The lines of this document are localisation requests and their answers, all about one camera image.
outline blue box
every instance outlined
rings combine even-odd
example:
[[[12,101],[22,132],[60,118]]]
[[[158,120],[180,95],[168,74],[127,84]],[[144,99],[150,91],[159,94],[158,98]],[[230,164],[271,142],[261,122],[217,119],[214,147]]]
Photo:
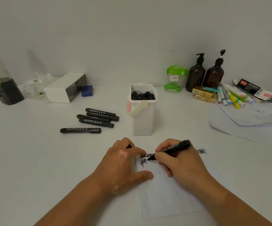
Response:
[[[93,96],[93,86],[83,86],[81,95],[82,97]]]

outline person's left hand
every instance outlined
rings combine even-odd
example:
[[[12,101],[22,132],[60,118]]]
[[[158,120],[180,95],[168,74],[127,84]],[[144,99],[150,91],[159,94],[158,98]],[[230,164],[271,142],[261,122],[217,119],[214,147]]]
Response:
[[[132,172],[131,159],[146,152],[128,138],[117,140],[93,172],[92,176],[106,196],[121,194],[138,183],[153,179],[150,171]]]

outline green plastic packaging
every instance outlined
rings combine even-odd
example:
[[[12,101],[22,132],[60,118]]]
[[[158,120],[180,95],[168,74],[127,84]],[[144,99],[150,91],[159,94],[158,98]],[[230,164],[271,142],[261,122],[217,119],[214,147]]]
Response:
[[[168,77],[168,84],[163,89],[169,93],[178,93],[181,88],[185,86],[188,70],[182,67],[170,66],[167,68],[166,76]]]

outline black marker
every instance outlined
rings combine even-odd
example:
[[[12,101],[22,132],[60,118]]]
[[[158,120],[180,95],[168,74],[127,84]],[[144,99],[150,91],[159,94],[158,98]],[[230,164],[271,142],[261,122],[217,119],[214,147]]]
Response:
[[[81,123],[100,125],[100,126],[107,126],[107,127],[110,127],[110,128],[114,127],[114,124],[107,123],[107,122],[102,122],[102,121],[93,121],[93,120],[89,120],[89,119],[79,119],[78,121],[81,122]]]
[[[180,143],[177,143],[171,147],[168,147],[168,148],[165,148],[164,150],[162,150],[161,152],[164,152],[168,155],[171,155],[171,154],[174,154],[174,153],[177,153],[177,152],[180,152],[180,151],[184,151],[184,150],[187,150],[188,148],[190,148],[192,145],[191,145],[191,142],[189,140],[183,140],[181,141]],[[151,161],[151,160],[156,160],[155,159],[155,154],[153,154],[151,157],[149,157],[147,159],[148,161]]]
[[[103,122],[107,122],[107,123],[111,122],[111,120],[109,120],[109,119],[100,118],[100,117],[90,117],[90,116],[86,116],[86,115],[82,115],[82,114],[78,114],[76,117],[78,119],[89,119],[89,120],[94,120],[94,121],[103,121]]]
[[[119,117],[108,116],[108,115],[98,114],[98,113],[87,112],[87,116],[101,117],[101,118],[106,118],[106,119],[110,119],[110,120],[113,120],[113,121],[119,121]]]
[[[101,128],[61,128],[60,133],[101,133]]]
[[[91,109],[91,108],[86,108],[86,112],[99,113],[99,114],[105,114],[105,115],[108,115],[108,116],[114,116],[114,117],[116,117],[115,113],[109,113],[109,112],[105,112],[105,111],[101,111],[101,110],[96,110],[96,109]]]

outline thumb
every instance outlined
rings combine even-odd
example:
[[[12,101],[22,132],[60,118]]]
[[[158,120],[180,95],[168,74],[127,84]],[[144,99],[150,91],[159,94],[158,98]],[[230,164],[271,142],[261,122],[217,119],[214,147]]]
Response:
[[[142,183],[146,182],[147,180],[153,179],[154,175],[150,171],[139,171],[134,173],[133,175],[133,182],[134,183]]]
[[[172,157],[164,152],[156,152],[155,153],[155,159],[166,165],[168,168],[173,170],[177,164],[177,159],[175,157]]]

